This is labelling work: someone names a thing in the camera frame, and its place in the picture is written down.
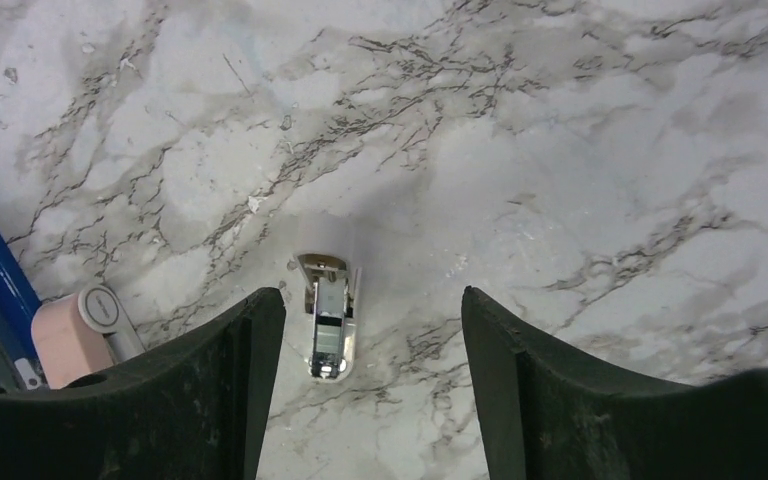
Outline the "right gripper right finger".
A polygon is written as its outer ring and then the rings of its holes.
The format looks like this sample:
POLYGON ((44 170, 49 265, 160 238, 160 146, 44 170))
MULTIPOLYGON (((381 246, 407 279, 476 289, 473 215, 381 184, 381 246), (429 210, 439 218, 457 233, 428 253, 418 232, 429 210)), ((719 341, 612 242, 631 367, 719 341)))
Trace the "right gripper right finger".
POLYGON ((768 479, 768 369, 703 386, 610 364, 463 293, 493 479, 768 479))

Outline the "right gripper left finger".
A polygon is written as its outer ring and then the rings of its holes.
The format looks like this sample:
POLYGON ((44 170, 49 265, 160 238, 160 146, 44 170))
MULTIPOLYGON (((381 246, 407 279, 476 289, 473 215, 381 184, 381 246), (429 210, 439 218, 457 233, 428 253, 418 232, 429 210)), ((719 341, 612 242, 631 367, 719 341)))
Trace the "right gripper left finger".
POLYGON ((59 390, 0 388, 0 479, 253 479, 282 344, 264 287, 59 390))

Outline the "pink eraser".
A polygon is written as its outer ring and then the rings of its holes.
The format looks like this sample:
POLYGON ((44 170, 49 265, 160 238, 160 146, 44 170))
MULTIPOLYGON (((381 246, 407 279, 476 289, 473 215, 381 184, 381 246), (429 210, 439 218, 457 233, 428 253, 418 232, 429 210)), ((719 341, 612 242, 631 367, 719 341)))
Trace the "pink eraser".
POLYGON ((145 352, 129 315, 103 284, 42 305, 30 335, 51 389, 62 389, 145 352))

